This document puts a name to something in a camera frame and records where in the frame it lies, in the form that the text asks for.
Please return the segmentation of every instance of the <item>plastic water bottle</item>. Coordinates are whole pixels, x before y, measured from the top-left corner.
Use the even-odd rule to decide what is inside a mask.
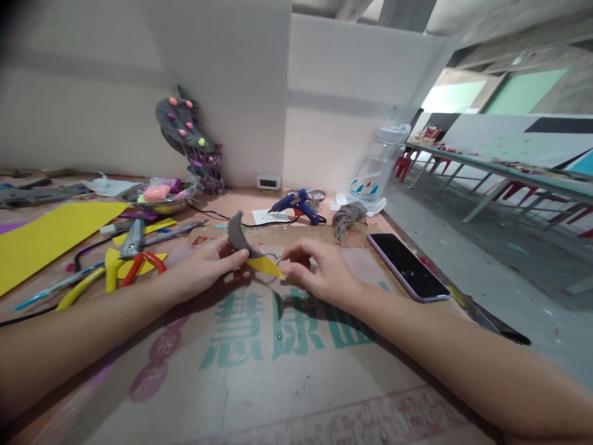
[[[349,201],[360,201],[369,211],[374,211],[377,201],[381,199],[383,189],[389,180],[396,159],[393,154],[402,148],[401,142],[410,133],[408,124],[399,127],[381,127],[369,147],[357,176],[379,172],[378,176],[355,179],[348,191]]]

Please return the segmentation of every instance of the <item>floor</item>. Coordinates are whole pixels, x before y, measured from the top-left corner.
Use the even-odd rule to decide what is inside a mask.
[[[543,220],[513,221],[509,208],[488,206],[461,220],[481,195],[425,174],[414,189],[395,177],[385,211],[464,293],[532,340],[530,348],[593,390],[593,291],[566,288],[593,276],[593,242]]]

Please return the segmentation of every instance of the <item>yellow foam sheet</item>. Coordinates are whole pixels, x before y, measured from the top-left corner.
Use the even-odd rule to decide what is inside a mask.
[[[0,235],[0,295],[88,238],[127,207],[125,203],[66,203]]]
[[[109,267],[109,264],[111,262],[119,258],[119,254],[119,250],[110,248],[105,254],[105,266]],[[159,258],[161,261],[167,258],[166,253],[157,253],[155,254],[155,256]],[[117,277],[119,279],[124,279],[128,275],[128,272],[132,268],[133,264],[133,258],[131,260],[127,260],[124,264],[122,264],[122,266],[117,271]],[[136,273],[136,276],[144,275],[145,273],[150,272],[152,269],[154,269],[154,266],[145,259],[142,265],[140,266],[140,270],[138,271],[138,273]]]
[[[279,276],[280,278],[285,279],[282,272],[280,272],[278,266],[276,266],[274,262],[270,260],[267,256],[262,256],[260,258],[249,258],[245,263],[249,264],[252,268],[254,268],[257,271],[272,276]]]
[[[162,229],[163,227],[172,226],[173,224],[177,224],[177,221],[171,218],[163,219],[161,222],[157,222],[151,226],[146,226],[144,228],[144,235],[154,232],[158,229]],[[125,238],[128,234],[123,234],[118,237],[113,238],[113,242],[116,245],[122,245],[125,242]]]

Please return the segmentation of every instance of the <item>hot glue gun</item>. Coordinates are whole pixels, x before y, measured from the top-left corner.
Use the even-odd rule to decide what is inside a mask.
[[[268,210],[268,213],[291,208],[294,209],[296,218],[303,214],[309,218],[312,226],[317,226],[319,223],[326,223],[327,220],[323,216],[315,213],[311,207],[307,205],[308,199],[309,195],[307,194],[307,191],[305,189],[301,189],[298,191],[298,194],[291,193],[290,195],[282,198],[280,201],[274,204],[270,210]]]

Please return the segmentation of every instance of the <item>label on bottle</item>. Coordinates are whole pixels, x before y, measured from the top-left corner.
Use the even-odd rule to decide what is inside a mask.
[[[379,178],[355,179],[350,185],[350,196],[362,202],[374,202],[377,199]]]

